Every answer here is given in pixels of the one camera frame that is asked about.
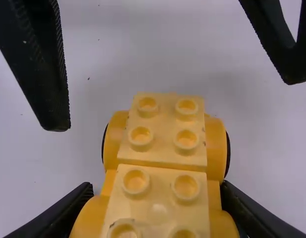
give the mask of white surface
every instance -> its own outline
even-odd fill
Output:
[[[300,2],[282,4],[296,35]],[[282,82],[237,0],[61,0],[60,9],[69,131],[40,128],[0,53],[0,237],[81,182],[100,191],[103,130],[137,91],[203,95],[230,135],[228,180],[306,233],[306,83]]]

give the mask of yellow lego duplo brick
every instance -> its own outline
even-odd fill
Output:
[[[101,238],[209,238],[205,173],[120,164]]]
[[[117,158],[122,164],[205,172],[203,98],[137,94]]]

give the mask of ribbed rubber surface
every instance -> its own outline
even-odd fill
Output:
[[[0,0],[0,50],[41,126],[53,131],[69,129],[57,1]]]
[[[5,238],[68,238],[79,212],[93,196],[93,186],[84,182]]]
[[[296,42],[286,24],[279,0],[239,2],[283,81],[289,85],[305,82],[306,0],[302,0]]]

